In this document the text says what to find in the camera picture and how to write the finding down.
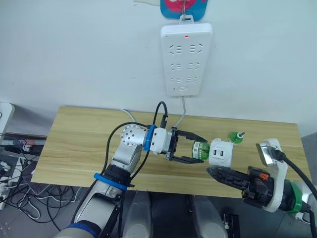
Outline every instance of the white power adapter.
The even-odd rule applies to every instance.
[[[212,140],[209,150],[209,164],[218,166],[231,166],[233,143],[221,141],[220,138]]]

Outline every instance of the wooden table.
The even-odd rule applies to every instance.
[[[152,113],[132,113],[137,122],[150,124]],[[174,125],[180,116],[170,115],[166,128]],[[105,161],[106,142],[112,130],[130,121],[122,111],[60,107],[48,135],[33,182],[85,186],[94,181]],[[305,174],[309,175],[307,160],[296,124],[254,120],[220,119],[186,116],[179,125],[207,139],[227,141],[228,133],[245,131],[243,142],[234,146],[232,169],[246,173],[248,166],[265,168],[255,146],[268,138],[277,138],[283,151]],[[113,136],[109,161],[119,145],[119,134]],[[180,138],[175,155],[191,156],[192,141]],[[241,192],[215,181],[207,172],[208,162],[182,164],[167,161],[164,155],[150,156],[133,180],[132,189],[197,195],[241,197]],[[287,178],[300,178],[289,168]]]

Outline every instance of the white wall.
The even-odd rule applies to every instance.
[[[210,0],[212,54],[188,114],[316,132],[316,19],[315,0]],[[47,134],[61,105],[153,112],[165,100],[182,113],[160,54],[172,22],[132,0],[0,0],[0,101],[16,105],[8,131]]]

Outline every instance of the metal hook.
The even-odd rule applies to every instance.
[[[183,0],[183,21],[186,20],[185,6],[186,6],[186,0]]]

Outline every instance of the green bottle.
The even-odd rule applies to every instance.
[[[195,141],[192,147],[192,157],[199,160],[209,158],[210,146],[206,142]]]
[[[245,132],[235,131],[228,135],[228,140],[236,145],[242,142],[244,135]]]

